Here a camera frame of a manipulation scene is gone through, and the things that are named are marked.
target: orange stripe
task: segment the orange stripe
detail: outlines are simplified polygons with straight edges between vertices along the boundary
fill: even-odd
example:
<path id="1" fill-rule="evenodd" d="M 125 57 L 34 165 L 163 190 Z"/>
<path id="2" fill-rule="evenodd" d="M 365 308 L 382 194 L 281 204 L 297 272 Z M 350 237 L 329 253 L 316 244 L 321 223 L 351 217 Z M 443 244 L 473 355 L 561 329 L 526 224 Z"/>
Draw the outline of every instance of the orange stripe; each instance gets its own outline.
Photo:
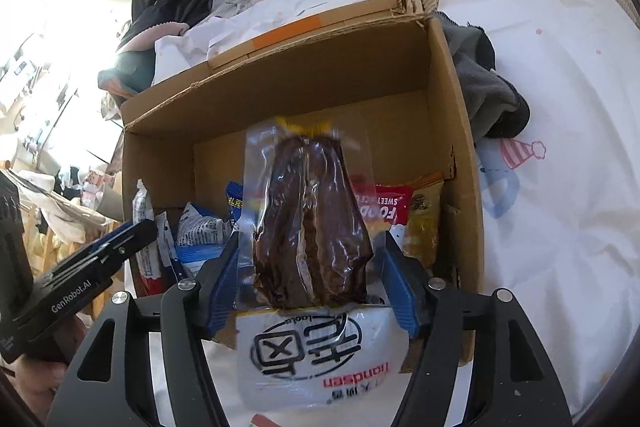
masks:
<path id="1" fill-rule="evenodd" d="M 311 30 L 317 30 L 321 27 L 322 24 L 320 22 L 320 16 L 312 15 L 310 17 L 300 19 L 299 21 L 281 26 L 280 28 L 273 29 L 262 35 L 258 35 L 257 37 L 251 39 L 251 42 L 254 45 L 254 49 L 260 50 L 262 48 L 271 46 L 272 44 L 277 44 L 278 42 L 285 41 L 286 39 L 290 39 L 297 35 L 302 35 L 303 33 L 309 32 Z"/>

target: cardboard box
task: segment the cardboard box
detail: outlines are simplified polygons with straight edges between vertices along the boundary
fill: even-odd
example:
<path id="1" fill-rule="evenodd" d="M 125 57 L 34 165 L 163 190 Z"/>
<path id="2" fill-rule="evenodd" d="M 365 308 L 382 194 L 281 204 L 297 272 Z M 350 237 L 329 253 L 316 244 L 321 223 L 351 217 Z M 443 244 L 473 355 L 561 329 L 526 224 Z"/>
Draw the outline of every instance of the cardboard box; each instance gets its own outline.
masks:
<path id="1" fill-rule="evenodd" d="M 196 201 L 228 215 L 225 187 L 242 181 L 244 132 L 337 106 L 360 111 L 376 183 L 440 171 L 438 256 L 449 280 L 482 280 L 478 170 L 438 0 L 367 0 L 268 32 L 153 86 L 122 107 L 124 201 L 142 178 L 156 211 L 176 223 Z"/>

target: human hand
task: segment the human hand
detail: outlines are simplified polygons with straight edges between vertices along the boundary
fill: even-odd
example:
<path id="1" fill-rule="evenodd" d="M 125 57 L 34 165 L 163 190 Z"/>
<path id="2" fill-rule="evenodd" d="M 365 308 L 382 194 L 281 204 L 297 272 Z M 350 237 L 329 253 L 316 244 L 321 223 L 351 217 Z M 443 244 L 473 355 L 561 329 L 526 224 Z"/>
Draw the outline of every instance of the human hand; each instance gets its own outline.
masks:
<path id="1" fill-rule="evenodd" d="M 82 343 L 86 328 L 78 317 L 63 326 L 64 333 L 71 335 L 76 349 Z M 15 363 L 15 388 L 20 397 L 41 422 L 45 422 L 55 391 L 65 378 L 66 364 L 45 362 L 21 356 Z"/>

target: torn cardboard edge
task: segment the torn cardboard edge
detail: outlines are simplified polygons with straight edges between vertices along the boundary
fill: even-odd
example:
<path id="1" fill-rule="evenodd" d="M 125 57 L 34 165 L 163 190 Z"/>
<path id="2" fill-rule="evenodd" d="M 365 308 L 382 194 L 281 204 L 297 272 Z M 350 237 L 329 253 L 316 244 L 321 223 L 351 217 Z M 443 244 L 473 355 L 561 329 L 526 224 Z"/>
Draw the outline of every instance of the torn cardboard edge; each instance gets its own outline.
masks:
<path id="1" fill-rule="evenodd" d="M 127 100 L 121 108 L 125 129 L 135 132 L 146 115 L 170 103 L 172 98 L 180 96 L 186 90 L 196 89 L 201 83 L 210 82 L 248 60 L 258 59 L 304 42 L 328 39 L 340 32 L 349 31 L 354 26 L 385 24 L 396 18 L 421 20 L 433 15 L 439 1 L 364 0 L 274 28 Z M 203 78 L 205 68 L 209 74 Z"/>

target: vacuum-sealed meat package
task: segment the vacuum-sealed meat package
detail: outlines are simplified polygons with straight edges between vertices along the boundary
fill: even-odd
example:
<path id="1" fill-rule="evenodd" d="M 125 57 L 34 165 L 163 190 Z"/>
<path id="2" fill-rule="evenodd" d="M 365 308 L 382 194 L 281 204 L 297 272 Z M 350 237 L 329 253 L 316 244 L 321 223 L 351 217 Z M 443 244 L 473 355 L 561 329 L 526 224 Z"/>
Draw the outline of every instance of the vacuum-sealed meat package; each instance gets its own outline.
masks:
<path id="1" fill-rule="evenodd" d="M 247 131 L 236 328 L 252 409 L 339 403 L 401 367 L 408 336 L 367 291 L 378 290 L 369 231 L 382 218 L 362 129 L 278 120 Z"/>

